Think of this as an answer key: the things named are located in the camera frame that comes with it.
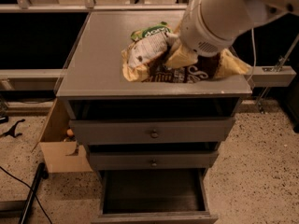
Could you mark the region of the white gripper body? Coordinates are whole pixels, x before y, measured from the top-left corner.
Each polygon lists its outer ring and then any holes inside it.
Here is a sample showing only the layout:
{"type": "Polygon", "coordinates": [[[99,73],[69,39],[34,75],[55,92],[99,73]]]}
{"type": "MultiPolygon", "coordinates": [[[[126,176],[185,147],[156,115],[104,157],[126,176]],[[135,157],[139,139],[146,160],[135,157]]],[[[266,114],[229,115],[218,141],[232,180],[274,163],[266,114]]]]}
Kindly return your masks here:
{"type": "Polygon", "coordinates": [[[200,56],[212,57],[253,27],[250,0],[192,0],[183,15],[181,43],[200,56]]]}

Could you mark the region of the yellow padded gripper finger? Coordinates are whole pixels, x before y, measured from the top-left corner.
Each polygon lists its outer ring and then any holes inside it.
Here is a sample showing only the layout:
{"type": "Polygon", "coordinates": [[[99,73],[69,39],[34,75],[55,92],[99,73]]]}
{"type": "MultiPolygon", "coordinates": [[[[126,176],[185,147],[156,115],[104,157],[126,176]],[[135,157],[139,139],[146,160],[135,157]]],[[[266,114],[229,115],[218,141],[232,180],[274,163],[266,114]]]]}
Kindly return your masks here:
{"type": "Polygon", "coordinates": [[[188,49],[181,43],[175,43],[166,53],[164,65],[167,68],[177,69],[198,62],[196,52],[188,49]]]}

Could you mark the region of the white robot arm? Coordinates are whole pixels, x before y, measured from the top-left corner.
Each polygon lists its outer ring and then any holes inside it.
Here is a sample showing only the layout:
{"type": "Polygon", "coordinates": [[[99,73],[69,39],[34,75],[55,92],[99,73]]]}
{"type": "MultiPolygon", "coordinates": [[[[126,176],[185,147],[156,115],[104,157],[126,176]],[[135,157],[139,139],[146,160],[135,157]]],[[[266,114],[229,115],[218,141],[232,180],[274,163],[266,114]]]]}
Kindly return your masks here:
{"type": "Polygon", "coordinates": [[[287,13],[299,14],[299,0],[192,0],[165,65],[180,68],[196,63],[199,56],[213,57],[246,31],[287,13]]]}

